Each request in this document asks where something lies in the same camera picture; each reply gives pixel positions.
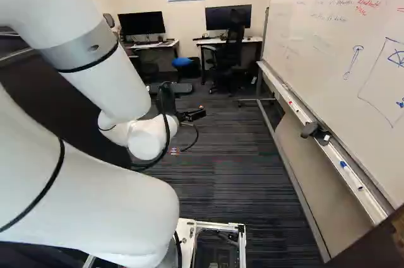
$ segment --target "blue stool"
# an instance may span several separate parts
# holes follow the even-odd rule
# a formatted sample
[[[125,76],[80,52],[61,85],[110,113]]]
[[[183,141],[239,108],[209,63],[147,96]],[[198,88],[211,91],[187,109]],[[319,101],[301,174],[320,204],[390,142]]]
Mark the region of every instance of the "blue stool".
[[[194,61],[191,60],[190,58],[175,58],[172,61],[172,67],[174,67],[177,70],[178,74],[178,83],[181,81],[181,79],[184,77],[186,73],[188,73],[188,69],[193,66]]]

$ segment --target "whiteboard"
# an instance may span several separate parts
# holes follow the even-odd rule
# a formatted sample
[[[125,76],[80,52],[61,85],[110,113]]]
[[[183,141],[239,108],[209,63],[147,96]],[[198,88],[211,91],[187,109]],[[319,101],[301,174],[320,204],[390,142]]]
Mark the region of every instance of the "whiteboard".
[[[404,0],[271,0],[263,59],[404,203]]]

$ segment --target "marker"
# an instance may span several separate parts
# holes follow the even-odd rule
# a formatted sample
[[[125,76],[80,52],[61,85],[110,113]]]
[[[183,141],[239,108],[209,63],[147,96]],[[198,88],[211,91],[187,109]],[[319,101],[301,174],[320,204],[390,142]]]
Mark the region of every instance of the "marker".
[[[299,112],[299,109],[294,107],[294,103],[292,101],[289,101],[288,103],[295,110],[295,112]]]

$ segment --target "computer monitor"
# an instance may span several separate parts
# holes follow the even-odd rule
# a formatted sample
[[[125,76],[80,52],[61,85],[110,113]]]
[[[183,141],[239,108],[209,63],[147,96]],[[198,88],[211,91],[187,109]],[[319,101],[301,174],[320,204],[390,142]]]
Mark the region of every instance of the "computer monitor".
[[[124,35],[165,33],[163,13],[161,11],[119,14],[118,18]]]
[[[231,12],[236,10],[241,17],[240,24],[245,28],[251,26],[252,5],[219,6],[205,8],[206,30],[227,30],[232,26]]]

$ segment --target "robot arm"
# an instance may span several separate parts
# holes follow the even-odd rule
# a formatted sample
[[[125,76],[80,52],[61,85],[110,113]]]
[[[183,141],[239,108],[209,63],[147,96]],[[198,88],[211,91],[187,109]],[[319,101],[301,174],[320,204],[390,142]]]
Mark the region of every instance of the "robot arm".
[[[0,23],[18,32],[102,109],[98,126],[105,136],[141,160],[158,156],[166,140],[163,117],[136,124],[149,111],[150,96],[92,0],[0,0],[0,4]],[[173,116],[168,120],[173,137],[178,121]]]
[[[179,121],[137,121],[151,100],[92,0],[0,0],[12,27],[102,109],[100,130],[145,160]],[[156,267],[179,218],[178,198],[155,178],[101,162],[41,128],[0,87],[0,240],[83,250],[126,267]]]

